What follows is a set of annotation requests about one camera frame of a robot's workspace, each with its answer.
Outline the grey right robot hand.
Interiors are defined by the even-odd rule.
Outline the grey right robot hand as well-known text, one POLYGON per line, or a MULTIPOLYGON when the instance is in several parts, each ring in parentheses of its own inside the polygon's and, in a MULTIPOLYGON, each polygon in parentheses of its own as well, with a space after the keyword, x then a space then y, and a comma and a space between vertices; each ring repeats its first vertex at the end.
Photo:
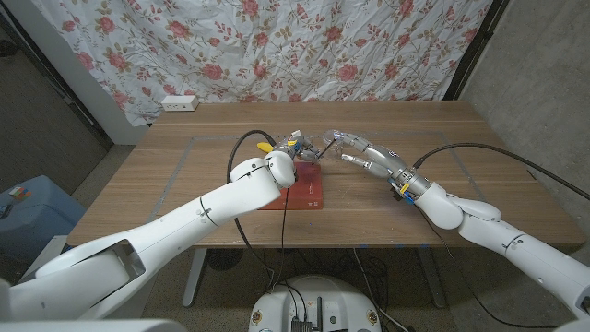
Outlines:
POLYGON ((374 145, 367 139, 337 130, 328 130, 323 140, 329 149, 342 159, 360 166, 370 174, 386 179, 400 197, 412 200, 420 198, 431 187, 431 182, 409 167, 397 153, 383 146, 374 145), (343 152, 345 145, 363 153, 365 158, 351 156, 343 152))

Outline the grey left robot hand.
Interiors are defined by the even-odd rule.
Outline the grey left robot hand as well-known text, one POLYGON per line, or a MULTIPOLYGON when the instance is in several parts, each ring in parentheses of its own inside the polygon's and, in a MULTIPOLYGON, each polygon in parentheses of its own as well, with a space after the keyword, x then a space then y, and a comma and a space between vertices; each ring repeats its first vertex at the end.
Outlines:
POLYGON ((307 139, 300 130, 292 132, 273 147, 274 151, 284 152, 293 160, 298 158, 303 161, 318 163, 320 150, 307 139))

